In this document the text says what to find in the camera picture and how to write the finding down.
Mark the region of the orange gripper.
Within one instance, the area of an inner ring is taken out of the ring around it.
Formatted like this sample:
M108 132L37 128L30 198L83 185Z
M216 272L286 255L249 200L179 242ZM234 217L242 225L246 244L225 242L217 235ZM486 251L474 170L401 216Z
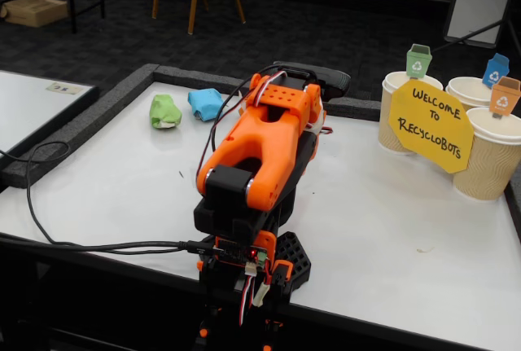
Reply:
M318 84L309 84L304 88L304 92L310 97L311 101L309 121L305 126L305 130L313 134L319 134L323 128L326 117L321 99L321 86Z

